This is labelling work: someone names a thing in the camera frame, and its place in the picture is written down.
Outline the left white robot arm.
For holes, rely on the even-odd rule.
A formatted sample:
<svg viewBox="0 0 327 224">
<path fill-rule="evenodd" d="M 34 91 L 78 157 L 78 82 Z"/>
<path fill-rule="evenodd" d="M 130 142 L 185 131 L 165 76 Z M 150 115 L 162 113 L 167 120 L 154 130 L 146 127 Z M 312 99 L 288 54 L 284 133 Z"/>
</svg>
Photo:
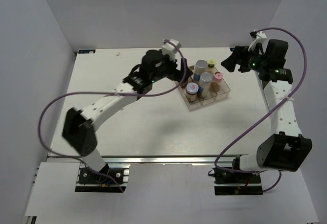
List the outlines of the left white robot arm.
<svg viewBox="0 0 327 224">
<path fill-rule="evenodd" d="M 83 109 L 67 111 L 62 137 L 90 167 L 90 176 L 96 182 L 104 182 L 109 169 L 97 150 L 96 131 L 100 126 L 119 110 L 146 95 L 156 81 L 168 78 L 184 83 L 191 74 L 186 59 L 181 60 L 181 69 L 178 69 L 177 61 L 171 60 L 169 54 L 148 50 L 141 63 L 114 89 L 113 95 L 104 95 Z"/>
</svg>

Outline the pink cap spice bottle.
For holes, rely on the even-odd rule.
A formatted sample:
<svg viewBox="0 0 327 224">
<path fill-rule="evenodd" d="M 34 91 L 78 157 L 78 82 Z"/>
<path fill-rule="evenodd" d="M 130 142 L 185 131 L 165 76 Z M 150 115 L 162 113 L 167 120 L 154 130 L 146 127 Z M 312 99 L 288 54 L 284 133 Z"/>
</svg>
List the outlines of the pink cap spice bottle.
<svg viewBox="0 0 327 224">
<path fill-rule="evenodd" d="M 210 90 L 217 93 L 220 89 L 220 83 L 223 80 L 223 74 L 220 72 L 215 72 L 213 75 L 213 80 L 211 82 Z"/>
</svg>

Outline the yellow cap spice bottle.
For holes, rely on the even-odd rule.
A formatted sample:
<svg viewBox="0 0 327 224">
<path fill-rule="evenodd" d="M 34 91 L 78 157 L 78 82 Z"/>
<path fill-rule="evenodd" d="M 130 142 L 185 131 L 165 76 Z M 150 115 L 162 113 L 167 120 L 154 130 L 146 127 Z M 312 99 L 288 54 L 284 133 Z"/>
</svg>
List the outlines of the yellow cap spice bottle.
<svg viewBox="0 0 327 224">
<path fill-rule="evenodd" d="M 211 73 L 212 75 L 215 74 L 215 66 L 216 66 L 216 62 L 214 60 L 208 60 L 207 61 L 207 68 L 206 68 L 206 72 Z"/>
</svg>

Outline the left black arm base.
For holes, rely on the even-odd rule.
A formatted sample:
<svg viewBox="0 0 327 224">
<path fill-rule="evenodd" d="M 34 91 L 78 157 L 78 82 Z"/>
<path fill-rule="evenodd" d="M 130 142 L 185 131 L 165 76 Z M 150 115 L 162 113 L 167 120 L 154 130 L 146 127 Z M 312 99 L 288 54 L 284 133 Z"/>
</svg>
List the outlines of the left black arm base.
<svg viewBox="0 0 327 224">
<path fill-rule="evenodd" d="M 94 174 L 85 166 L 80 166 L 76 180 L 76 192 L 88 193 L 122 193 L 125 191 L 129 177 L 128 164 L 109 164 L 107 175 L 110 175 L 122 188 L 122 191 L 111 178 Z"/>
</svg>

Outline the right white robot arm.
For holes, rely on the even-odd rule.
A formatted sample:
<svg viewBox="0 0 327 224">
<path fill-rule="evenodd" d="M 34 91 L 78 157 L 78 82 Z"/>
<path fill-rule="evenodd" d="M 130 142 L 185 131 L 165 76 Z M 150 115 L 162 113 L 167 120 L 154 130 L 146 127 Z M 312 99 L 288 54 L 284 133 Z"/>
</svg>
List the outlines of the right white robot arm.
<svg viewBox="0 0 327 224">
<path fill-rule="evenodd" d="M 271 124 L 271 135 L 255 153 L 239 155 L 233 160 L 230 175 L 238 183 L 245 181 L 250 172 L 295 172 L 312 149 L 311 139 L 305 138 L 298 126 L 290 97 L 293 76 L 291 70 L 284 67 L 288 46 L 286 41 L 277 39 L 269 40 L 266 49 L 261 43 L 236 46 L 221 63 L 229 72 L 238 65 L 241 73 L 257 73 Z"/>
</svg>

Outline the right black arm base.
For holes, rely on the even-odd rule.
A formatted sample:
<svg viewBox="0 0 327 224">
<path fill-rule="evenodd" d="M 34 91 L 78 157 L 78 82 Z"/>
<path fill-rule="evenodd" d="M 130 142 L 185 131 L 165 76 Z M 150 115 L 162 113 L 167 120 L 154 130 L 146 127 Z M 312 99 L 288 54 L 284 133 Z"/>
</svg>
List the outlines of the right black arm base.
<svg viewBox="0 0 327 224">
<path fill-rule="evenodd" d="M 247 155 L 237 155 L 229 160 L 229 165 L 223 167 L 222 156 L 216 157 L 214 167 L 208 176 L 214 179 L 214 190 L 217 196 L 262 195 L 263 188 L 259 173 L 249 170 L 242 171 L 241 164 Z"/>
</svg>

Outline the silver lid pearl jar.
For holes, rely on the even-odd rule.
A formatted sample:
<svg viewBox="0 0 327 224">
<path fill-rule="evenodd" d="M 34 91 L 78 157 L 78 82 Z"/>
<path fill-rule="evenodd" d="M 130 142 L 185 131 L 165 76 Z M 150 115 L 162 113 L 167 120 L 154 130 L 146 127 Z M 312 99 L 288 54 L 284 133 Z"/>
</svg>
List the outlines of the silver lid pearl jar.
<svg viewBox="0 0 327 224">
<path fill-rule="evenodd" d="M 211 73 L 204 72 L 201 74 L 198 86 L 199 86 L 199 93 L 202 97 L 207 96 L 212 80 L 213 80 L 213 76 Z"/>
<path fill-rule="evenodd" d="M 193 81 L 198 84 L 200 76 L 206 71 L 207 62 L 205 60 L 198 60 L 194 66 Z"/>
</svg>

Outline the red label spice jar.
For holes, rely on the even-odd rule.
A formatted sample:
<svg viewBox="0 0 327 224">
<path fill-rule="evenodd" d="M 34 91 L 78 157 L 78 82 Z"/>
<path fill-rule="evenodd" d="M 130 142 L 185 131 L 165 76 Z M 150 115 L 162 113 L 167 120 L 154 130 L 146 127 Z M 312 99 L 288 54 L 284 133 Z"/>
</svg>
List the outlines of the red label spice jar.
<svg viewBox="0 0 327 224">
<path fill-rule="evenodd" d="M 186 98 L 189 102 L 194 102 L 196 100 L 199 91 L 198 84 L 190 82 L 186 86 Z"/>
</svg>

